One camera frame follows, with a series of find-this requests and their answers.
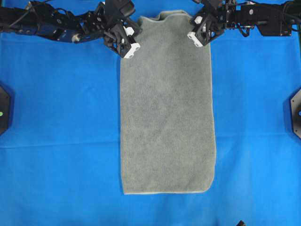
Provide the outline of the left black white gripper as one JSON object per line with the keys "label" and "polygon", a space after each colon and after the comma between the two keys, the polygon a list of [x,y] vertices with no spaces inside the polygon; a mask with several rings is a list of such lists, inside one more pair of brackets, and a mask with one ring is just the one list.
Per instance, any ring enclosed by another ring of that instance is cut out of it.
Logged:
{"label": "left black white gripper", "polygon": [[139,43],[126,39],[126,36],[136,37],[142,32],[139,24],[130,18],[124,18],[113,26],[107,26],[104,4],[99,4],[94,11],[88,13],[88,27],[92,36],[103,38],[104,44],[121,58],[131,59],[141,47]]}

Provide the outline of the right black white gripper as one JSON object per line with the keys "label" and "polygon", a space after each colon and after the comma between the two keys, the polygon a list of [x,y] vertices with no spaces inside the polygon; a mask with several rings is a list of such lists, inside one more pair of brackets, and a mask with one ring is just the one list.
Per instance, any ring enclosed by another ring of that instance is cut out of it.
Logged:
{"label": "right black white gripper", "polygon": [[195,0],[203,8],[190,20],[195,28],[188,32],[188,38],[197,48],[212,42],[224,33],[225,5],[229,0]]}

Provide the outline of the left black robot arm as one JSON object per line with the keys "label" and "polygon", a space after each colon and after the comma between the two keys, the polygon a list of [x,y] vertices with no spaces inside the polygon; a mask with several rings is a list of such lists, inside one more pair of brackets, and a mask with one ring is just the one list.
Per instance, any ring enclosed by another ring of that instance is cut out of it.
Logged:
{"label": "left black robot arm", "polygon": [[142,31],[130,18],[134,12],[130,0],[99,2],[95,10],[77,16],[47,0],[31,0],[24,9],[1,7],[0,31],[66,43],[103,39],[121,58],[131,59],[140,48],[135,37]]}

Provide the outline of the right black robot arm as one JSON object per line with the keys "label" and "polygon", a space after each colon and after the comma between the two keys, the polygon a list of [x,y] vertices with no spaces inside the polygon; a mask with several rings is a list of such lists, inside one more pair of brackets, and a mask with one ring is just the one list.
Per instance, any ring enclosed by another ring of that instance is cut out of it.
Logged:
{"label": "right black robot arm", "polygon": [[289,37],[301,31],[301,2],[287,0],[282,4],[246,0],[201,0],[202,9],[190,20],[193,30],[187,34],[198,48],[206,46],[225,30],[239,30],[244,36],[257,28],[262,36]]}

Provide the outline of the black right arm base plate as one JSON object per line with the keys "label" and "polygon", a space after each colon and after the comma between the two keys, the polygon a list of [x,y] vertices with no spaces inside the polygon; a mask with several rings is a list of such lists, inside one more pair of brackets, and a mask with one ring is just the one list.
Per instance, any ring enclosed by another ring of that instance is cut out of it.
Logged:
{"label": "black right arm base plate", "polygon": [[301,89],[298,89],[290,98],[291,123],[293,133],[301,138]]}

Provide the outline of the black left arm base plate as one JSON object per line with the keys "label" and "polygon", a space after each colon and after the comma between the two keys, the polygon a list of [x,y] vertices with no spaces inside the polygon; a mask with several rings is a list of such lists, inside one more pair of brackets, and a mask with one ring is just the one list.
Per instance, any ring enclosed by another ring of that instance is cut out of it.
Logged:
{"label": "black left arm base plate", "polygon": [[0,135],[2,136],[13,124],[15,91],[0,82]]}

